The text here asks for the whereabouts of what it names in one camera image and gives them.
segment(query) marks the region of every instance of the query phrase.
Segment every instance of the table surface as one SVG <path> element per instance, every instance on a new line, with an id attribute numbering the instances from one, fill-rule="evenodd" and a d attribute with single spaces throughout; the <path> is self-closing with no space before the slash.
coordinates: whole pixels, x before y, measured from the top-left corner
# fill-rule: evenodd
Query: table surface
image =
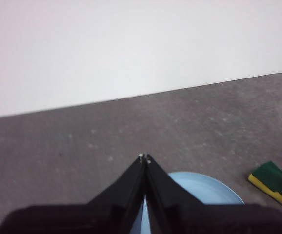
<path id="1" fill-rule="evenodd" d="M 88 202 L 141 152 L 282 212 L 246 179 L 269 160 L 282 168 L 282 74 L 0 118 L 0 223 L 32 204 Z"/>

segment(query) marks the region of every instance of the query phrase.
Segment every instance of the blue plate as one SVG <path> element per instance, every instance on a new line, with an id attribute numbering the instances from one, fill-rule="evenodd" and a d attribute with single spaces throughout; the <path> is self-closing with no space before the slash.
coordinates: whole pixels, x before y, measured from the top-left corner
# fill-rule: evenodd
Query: blue plate
<path id="1" fill-rule="evenodd" d="M 169 175 L 204 204 L 244 204 L 232 189 L 210 176 L 193 172 L 173 172 Z M 141 234 L 150 233 L 149 216 L 144 200 Z"/>

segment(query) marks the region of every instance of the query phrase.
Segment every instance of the sponge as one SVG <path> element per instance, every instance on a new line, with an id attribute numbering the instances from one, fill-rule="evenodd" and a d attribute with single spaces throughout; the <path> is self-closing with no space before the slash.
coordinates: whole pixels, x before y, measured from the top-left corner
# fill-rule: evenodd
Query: sponge
<path id="1" fill-rule="evenodd" d="M 272 161 L 256 168 L 248 180 L 282 204 L 282 171 Z"/>

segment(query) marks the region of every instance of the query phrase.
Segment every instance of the plate rim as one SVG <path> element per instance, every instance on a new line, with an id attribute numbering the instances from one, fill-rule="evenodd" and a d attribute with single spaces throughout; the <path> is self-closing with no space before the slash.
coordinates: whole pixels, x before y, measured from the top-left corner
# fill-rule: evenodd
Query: plate rim
<path id="1" fill-rule="evenodd" d="M 233 191 L 231 188 L 229 188 L 227 185 L 225 185 L 224 183 L 222 183 L 221 181 L 209 176 L 209 175 L 205 175 L 205 174 L 202 174 L 202 173 L 197 173 L 197 172 L 188 172 L 188 171 L 177 171 L 177 172 L 170 172 L 168 173 L 168 175 L 175 181 L 175 179 L 172 177 L 172 176 L 175 176 L 177 174 L 185 174 L 185 175 L 199 175 L 199 176 L 203 176 L 203 177 L 206 177 L 212 181 L 215 181 L 221 185 L 223 185 L 224 187 L 226 187 L 229 191 L 231 191 L 240 201 L 240 204 L 245 204 L 244 201 L 242 200 L 242 198 L 240 198 L 240 196 L 235 192 Z"/>

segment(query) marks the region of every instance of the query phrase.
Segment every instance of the green scouring pad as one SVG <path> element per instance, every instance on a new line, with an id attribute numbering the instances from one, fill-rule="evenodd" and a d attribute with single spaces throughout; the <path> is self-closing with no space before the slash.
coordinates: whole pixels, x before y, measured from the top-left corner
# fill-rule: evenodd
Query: green scouring pad
<path id="1" fill-rule="evenodd" d="M 256 168 L 248 180 L 282 204 L 282 171 L 272 161 Z"/>

